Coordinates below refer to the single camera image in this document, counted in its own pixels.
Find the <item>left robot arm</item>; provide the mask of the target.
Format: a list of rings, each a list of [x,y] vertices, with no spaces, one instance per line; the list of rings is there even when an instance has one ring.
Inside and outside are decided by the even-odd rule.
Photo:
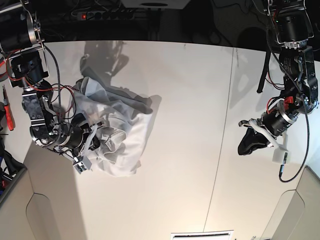
[[[298,115],[310,114],[318,104],[318,80],[315,74],[313,48],[308,40],[314,37],[311,20],[303,0],[264,0],[269,17],[266,26],[268,50],[257,92],[261,93],[269,72],[273,44],[280,47],[275,57],[283,72],[283,87],[272,97],[266,111],[258,119],[242,120],[239,126],[247,131],[238,146],[240,156],[257,149],[275,146],[275,140],[293,125]]]

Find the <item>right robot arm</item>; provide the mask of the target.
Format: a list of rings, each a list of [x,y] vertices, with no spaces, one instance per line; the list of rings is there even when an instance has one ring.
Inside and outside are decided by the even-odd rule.
[[[63,85],[58,61],[41,37],[41,24],[27,0],[0,8],[0,53],[12,87],[22,88],[22,107],[30,119],[33,142],[72,161],[81,171],[89,168],[89,151],[100,146],[78,89]]]

